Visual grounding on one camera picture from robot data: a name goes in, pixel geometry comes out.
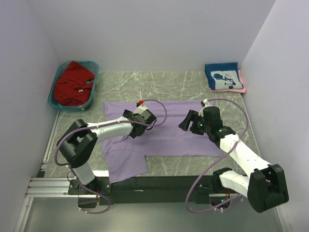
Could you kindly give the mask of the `lilac purple t-shirt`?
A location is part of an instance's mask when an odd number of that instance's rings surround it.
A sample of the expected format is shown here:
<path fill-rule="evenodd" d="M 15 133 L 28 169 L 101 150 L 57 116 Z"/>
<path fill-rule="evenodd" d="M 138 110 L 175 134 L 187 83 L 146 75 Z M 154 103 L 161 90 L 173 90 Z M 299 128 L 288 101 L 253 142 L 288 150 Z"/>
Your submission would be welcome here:
<path fill-rule="evenodd" d="M 147 130 L 135 139 L 121 136 L 103 141 L 102 151 L 111 183 L 144 174 L 148 171 L 146 157 L 206 156 L 220 157 L 221 150 L 208 136 L 181 130 L 178 125 L 189 110 L 200 111 L 200 101 L 147 102 L 150 111 L 163 125 Z"/>

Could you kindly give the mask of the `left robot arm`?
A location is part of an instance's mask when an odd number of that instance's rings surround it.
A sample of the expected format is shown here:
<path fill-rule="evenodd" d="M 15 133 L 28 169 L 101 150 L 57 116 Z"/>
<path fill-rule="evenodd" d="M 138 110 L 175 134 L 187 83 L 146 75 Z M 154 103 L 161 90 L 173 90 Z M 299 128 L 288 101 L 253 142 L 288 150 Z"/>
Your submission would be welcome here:
<path fill-rule="evenodd" d="M 58 141 L 56 152 L 60 152 L 79 179 L 79 188 L 85 194 L 99 192 L 99 183 L 90 165 L 89 158 L 97 143 L 115 137 L 141 136 L 146 129 L 156 122 L 155 116 L 133 114 L 101 123 L 85 123 L 79 119 L 66 131 Z"/>

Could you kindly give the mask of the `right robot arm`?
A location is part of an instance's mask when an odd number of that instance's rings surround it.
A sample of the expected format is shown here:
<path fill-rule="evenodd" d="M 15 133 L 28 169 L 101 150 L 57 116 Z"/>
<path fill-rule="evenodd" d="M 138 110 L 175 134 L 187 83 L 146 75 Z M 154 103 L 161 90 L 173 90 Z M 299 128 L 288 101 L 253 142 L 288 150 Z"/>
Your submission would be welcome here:
<path fill-rule="evenodd" d="M 258 213 L 289 201 L 283 168 L 263 160 L 230 127 L 224 126 L 219 108 L 206 107 L 201 113 L 190 110 L 179 128 L 197 135 L 206 134 L 245 172 L 245 175 L 241 175 L 231 168 L 213 172 L 214 191 L 222 193 L 226 189 L 233 190 L 246 197 Z"/>

